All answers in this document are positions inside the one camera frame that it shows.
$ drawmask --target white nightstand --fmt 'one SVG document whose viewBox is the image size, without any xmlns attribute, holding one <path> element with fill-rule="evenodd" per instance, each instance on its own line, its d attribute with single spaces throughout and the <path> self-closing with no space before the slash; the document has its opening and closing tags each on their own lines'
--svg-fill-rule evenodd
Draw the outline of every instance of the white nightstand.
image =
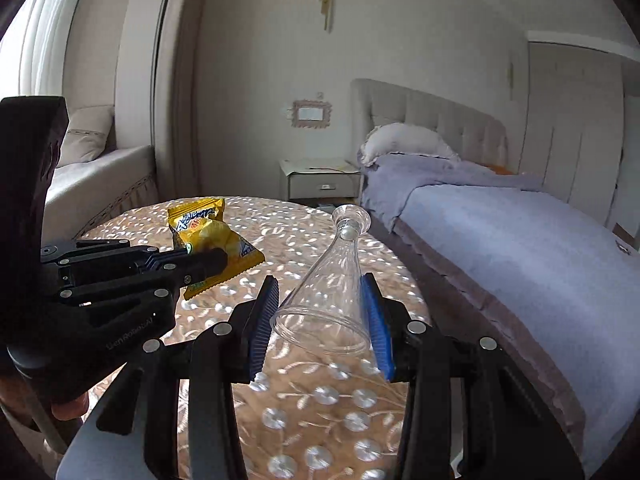
<svg viewBox="0 0 640 480">
<path fill-rule="evenodd" d="M 357 203 L 360 171 L 342 158 L 280 161 L 280 197 L 307 205 Z"/>
</svg>

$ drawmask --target snack bag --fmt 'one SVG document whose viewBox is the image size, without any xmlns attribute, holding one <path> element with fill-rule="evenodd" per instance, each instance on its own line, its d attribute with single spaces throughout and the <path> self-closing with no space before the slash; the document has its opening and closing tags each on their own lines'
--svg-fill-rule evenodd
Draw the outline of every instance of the snack bag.
<svg viewBox="0 0 640 480">
<path fill-rule="evenodd" d="M 221 248 L 227 257 L 221 274 L 187 286 L 185 300 L 264 261 L 264 254 L 224 223 L 224 210 L 223 198 L 204 198 L 167 211 L 169 227 L 174 234 L 174 248 L 186 247 L 195 253 Z"/>
</svg>

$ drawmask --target headboard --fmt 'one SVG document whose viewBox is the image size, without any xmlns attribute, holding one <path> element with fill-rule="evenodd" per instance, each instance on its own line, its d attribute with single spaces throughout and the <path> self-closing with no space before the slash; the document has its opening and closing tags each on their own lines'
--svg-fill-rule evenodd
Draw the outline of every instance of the headboard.
<svg viewBox="0 0 640 480">
<path fill-rule="evenodd" d="M 507 165 L 504 125 L 473 108 L 373 79 L 351 81 L 351 158 L 375 126 L 409 123 L 438 132 L 465 160 Z"/>
</svg>

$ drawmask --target transparent conical cup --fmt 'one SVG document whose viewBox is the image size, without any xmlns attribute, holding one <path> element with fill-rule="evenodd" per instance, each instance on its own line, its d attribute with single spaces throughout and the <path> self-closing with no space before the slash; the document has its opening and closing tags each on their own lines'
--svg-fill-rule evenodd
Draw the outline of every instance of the transparent conical cup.
<svg viewBox="0 0 640 480">
<path fill-rule="evenodd" d="M 369 348 L 360 299 L 358 237 L 371 223 L 356 205 L 332 215 L 334 241 L 271 318 L 282 338 L 314 353 L 357 354 Z"/>
</svg>

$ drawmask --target brown floral tablecloth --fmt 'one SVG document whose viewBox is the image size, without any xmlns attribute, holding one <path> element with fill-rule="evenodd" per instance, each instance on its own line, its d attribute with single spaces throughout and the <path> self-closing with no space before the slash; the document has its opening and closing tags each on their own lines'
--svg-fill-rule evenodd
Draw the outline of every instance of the brown floral tablecloth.
<svg viewBox="0 0 640 480">
<path fill-rule="evenodd" d="M 132 245 L 172 248 L 166 208 L 193 199 L 133 209 L 88 232 L 84 238 L 128 238 Z M 295 288 L 329 246 L 334 224 L 326 213 L 262 198 L 228 198 L 225 221 L 259 248 L 266 261 L 223 285 L 185 301 L 165 344 L 195 338 L 228 319 L 234 306 L 253 299 L 267 274 L 280 284 L 280 300 Z M 409 272 L 379 241 L 359 241 L 362 272 L 373 272 L 382 293 L 402 301 L 415 319 L 428 322 L 424 301 Z M 90 392 L 91 406 L 115 374 Z M 180 475 L 190 478 L 189 383 L 178 401 Z M 238 431 L 250 478 L 338 480 L 384 478 L 395 460 L 402 430 L 405 384 L 389 384 L 370 354 L 315 356 L 271 336 L 264 368 L 249 385 L 234 386 Z"/>
</svg>

